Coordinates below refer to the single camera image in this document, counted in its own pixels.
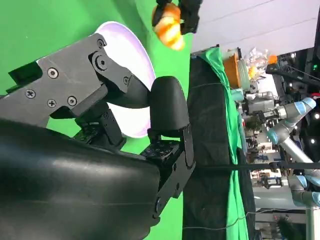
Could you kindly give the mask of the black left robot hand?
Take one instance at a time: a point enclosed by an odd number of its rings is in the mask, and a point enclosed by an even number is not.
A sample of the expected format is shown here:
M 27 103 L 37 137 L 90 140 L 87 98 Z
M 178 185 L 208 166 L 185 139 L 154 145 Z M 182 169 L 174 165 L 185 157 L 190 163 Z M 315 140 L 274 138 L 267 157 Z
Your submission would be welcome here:
M 171 0 L 157 0 L 156 7 L 152 13 L 152 27 L 155 27 L 164 16 L 165 8 L 177 7 L 179 10 L 180 32 L 182 35 L 189 33 L 195 34 L 199 24 L 199 10 L 202 0 L 179 0 L 178 5 L 172 3 Z

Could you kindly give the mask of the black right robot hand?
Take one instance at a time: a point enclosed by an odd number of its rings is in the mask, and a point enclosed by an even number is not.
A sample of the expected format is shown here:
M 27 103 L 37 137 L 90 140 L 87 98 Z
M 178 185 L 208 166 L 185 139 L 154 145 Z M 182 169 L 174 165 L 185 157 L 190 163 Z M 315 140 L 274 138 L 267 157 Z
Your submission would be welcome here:
M 0 98 L 3 240 L 142 240 L 195 168 L 180 82 L 147 88 L 98 33 L 10 72 Z

